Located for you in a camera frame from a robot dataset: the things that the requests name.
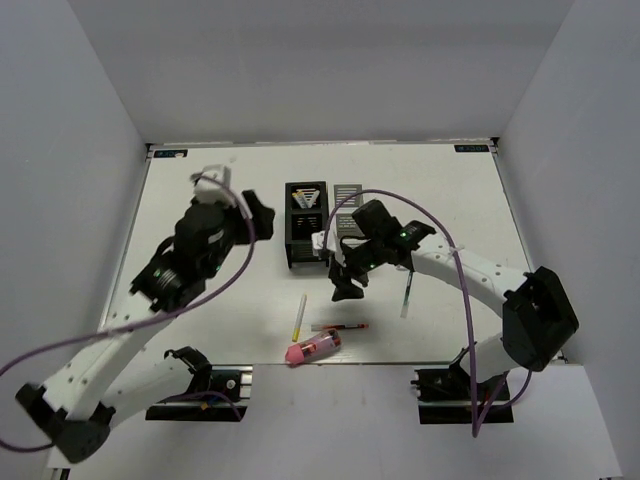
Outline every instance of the pink cap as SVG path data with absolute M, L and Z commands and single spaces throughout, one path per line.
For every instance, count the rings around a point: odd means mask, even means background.
M 302 349 L 300 345 L 295 344 L 291 345 L 287 349 L 287 353 L 284 355 L 285 362 L 289 362 L 292 365 L 298 365 L 304 362 L 304 354 L 302 353 Z

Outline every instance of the pink bottle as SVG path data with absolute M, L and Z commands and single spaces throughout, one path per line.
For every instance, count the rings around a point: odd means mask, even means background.
M 325 330 L 309 340 L 291 345 L 287 349 L 284 359 L 291 365 L 299 365 L 312 360 L 313 357 L 336 350 L 341 344 L 342 340 L 340 340 L 336 330 Z

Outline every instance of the black label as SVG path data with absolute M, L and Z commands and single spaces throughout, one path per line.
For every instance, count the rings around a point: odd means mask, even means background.
M 477 152 L 488 152 L 488 145 L 454 145 L 453 148 L 456 149 L 458 153 L 477 153 Z
M 188 150 L 156 150 L 153 158 L 184 158 L 187 156 Z

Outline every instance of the yellow marker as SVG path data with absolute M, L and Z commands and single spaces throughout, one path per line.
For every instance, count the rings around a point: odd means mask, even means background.
M 298 341 L 300 335 L 300 326 L 302 325 L 302 317 L 304 316 L 304 307 L 307 305 L 307 294 L 303 294 L 300 299 L 300 306 L 298 307 L 298 316 L 296 317 L 296 324 L 293 327 L 293 335 L 291 337 L 292 342 Z

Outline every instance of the gray wall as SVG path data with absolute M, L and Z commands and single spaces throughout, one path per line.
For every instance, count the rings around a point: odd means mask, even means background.
M 70 0 L 148 142 L 500 135 L 572 0 Z
M 96 328 L 144 145 L 65 0 L 0 7 L 0 364 Z M 69 352 L 0 379 L 0 436 L 43 437 L 13 400 Z M 40 478 L 45 454 L 0 451 L 0 477 Z
M 577 1 L 509 122 L 500 171 L 536 265 L 563 278 L 625 478 L 640 478 L 640 4 Z

